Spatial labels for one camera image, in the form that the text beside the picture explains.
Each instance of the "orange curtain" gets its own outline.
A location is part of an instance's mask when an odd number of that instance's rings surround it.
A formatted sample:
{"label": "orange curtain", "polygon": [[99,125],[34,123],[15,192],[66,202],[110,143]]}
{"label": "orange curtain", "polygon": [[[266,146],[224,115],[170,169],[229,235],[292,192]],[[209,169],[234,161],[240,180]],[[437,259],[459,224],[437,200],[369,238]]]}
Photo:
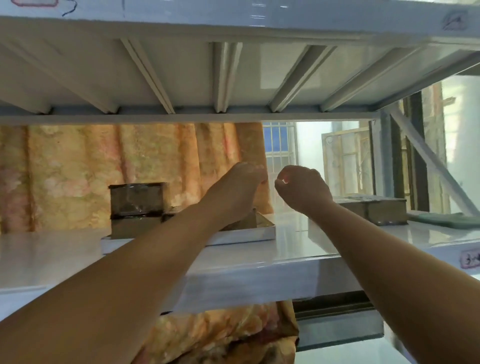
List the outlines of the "orange curtain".
{"label": "orange curtain", "polygon": [[[266,166],[261,123],[2,126],[1,231],[107,227],[110,184],[169,182],[190,205],[241,160]],[[255,205],[272,212],[268,184]]]}

